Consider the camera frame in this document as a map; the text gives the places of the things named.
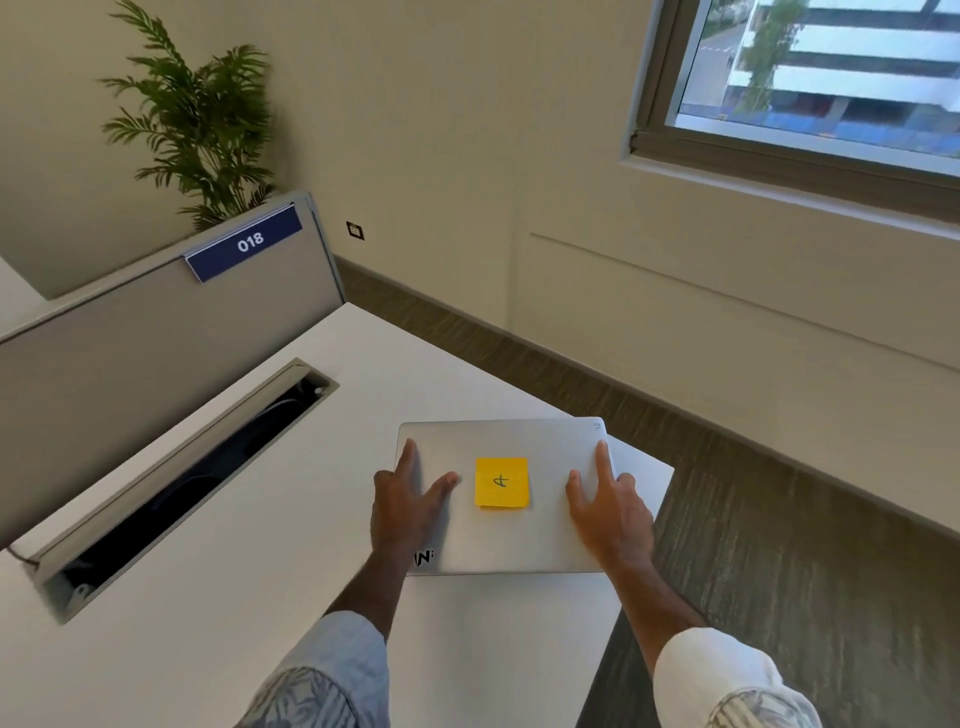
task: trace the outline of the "brown carpet floor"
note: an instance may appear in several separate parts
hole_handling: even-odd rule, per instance
[[[611,435],[673,465],[657,518],[661,572],[715,627],[769,653],[825,726],[960,725],[960,541],[340,269],[352,303],[572,415],[602,417]],[[622,614],[578,725],[659,725]]]

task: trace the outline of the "window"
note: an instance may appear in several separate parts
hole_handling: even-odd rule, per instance
[[[632,151],[960,222],[960,0],[663,0]]]

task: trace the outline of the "laptop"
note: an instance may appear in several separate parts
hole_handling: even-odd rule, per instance
[[[565,486],[576,469],[587,498],[596,493],[603,420],[405,423],[396,460],[407,438],[417,443],[418,492],[448,471],[461,477],[411,574],[600,570],[574,530]]]

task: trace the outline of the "building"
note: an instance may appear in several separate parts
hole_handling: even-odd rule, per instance
[[[757,0],[733,61],[724,107],[751,73],[743,49],[776,0]],[[960,0],[808,0],[773,79],[770,111],[919,132],[960,129]]]

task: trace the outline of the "patterned shirt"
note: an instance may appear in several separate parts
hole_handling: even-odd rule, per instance
[[[387,646],[365,618],[320,619],[257,692],[237,728],[389,728]],[[773,661],[715,629],[688,629],[654,670],[663,728],[821,728]]]

